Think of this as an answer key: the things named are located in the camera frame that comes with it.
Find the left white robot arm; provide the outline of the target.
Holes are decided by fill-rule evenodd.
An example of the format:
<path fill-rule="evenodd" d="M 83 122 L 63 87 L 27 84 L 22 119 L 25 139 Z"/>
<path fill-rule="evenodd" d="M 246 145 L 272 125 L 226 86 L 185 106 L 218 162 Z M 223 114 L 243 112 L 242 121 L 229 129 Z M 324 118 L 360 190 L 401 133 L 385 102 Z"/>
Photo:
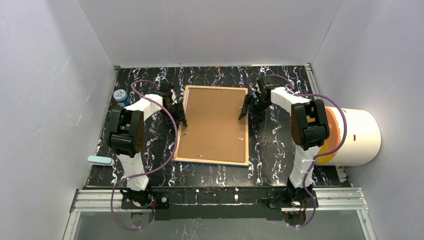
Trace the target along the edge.
<path fill-rule="evenodd" d="M 170 156 L 161 166 L 145 171 L 141 151 L 145 121 L 158 112 L 168 117 L 168 123 L 176 134 L 179 123 L 187 123 L 183 104 L 178 101 L 174 86 L 165 80 L 156 91 L 141 94 L 139 101 L 129 106 L 115 107 L 110 113 L 106 130 L 106 143 L 124 170 L 126 188 L 120 190 L 123 199 L 157 210 L 169 208 L 170 194 L 167 191 L 154 191 L 149 186 L 149 175 L 163 169 L 173 157 Z"/>

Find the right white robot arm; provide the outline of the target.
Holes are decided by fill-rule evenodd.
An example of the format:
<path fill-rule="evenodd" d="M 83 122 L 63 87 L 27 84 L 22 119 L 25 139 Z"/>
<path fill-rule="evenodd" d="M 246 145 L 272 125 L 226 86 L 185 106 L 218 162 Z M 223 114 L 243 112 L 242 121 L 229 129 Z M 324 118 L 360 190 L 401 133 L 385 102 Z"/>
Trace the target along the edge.
<path fill-rule="evenodd" d="M 295 144 L 293 169 L 282 194 L 268 199 L 269 207 L 278 204 L 303 205 L 313 199 L 312 172 L 316 155 L 330 136 L 326 107 L 320 99 L 308 99 L 288 87 L 266 82 L 267 76 L 256 79 L 255 90 L 244 97 L 239 119 L 252 124 L 265 120 L 265 110 L 277 105 L 290 115 L 291 138 Z"/>

